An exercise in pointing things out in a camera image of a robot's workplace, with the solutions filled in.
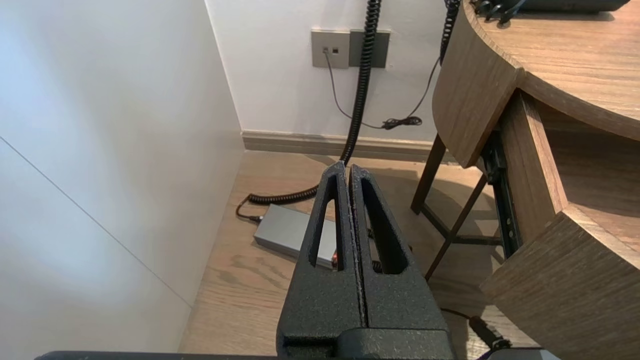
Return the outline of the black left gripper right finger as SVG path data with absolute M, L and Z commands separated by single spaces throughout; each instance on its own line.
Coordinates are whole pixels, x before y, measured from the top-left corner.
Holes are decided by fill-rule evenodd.
M 349 171 L 358 294 L 366 328 L 442 330 L 448 326 L 374 176 Z

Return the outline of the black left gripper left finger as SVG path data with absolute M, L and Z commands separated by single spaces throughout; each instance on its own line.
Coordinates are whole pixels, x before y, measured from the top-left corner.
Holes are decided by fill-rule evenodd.
M 337 269 L 318 265 L 329 203 L 334 204 Z M 361 257 L 357 251 L 346 166 L 336 162 L 323 172 L 297 264 L 276 328 L 281 358 L 336 357 L 338 338 L 366 323 L 363 310 Z

